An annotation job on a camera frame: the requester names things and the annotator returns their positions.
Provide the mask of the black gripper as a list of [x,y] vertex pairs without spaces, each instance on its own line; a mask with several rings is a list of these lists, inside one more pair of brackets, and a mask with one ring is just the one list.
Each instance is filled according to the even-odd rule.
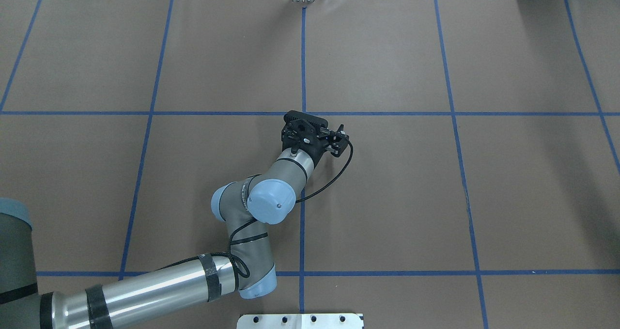
[[328,121],[308,113],[290,110],[283,116],[285,122],[281,131],[282,150],[303,150],[317,166],[328,142],[322,132],[328,129]]

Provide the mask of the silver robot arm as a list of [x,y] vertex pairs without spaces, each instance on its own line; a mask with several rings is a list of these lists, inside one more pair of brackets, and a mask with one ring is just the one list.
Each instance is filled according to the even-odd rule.
[[253,299],[277,287],[268,225],[281,223],[296,204],[324,153],[352,148],[344,125],[291,110],[281,131],[282,151],[264,174],[216,190],[211,211],[226,225],[224,252],[199,254],[152,272],[98,283],[73,295],[40,294],[32,223],[20,201],[1,199],[1,327],[3,329],[126,329],[214,302],[237,292]]

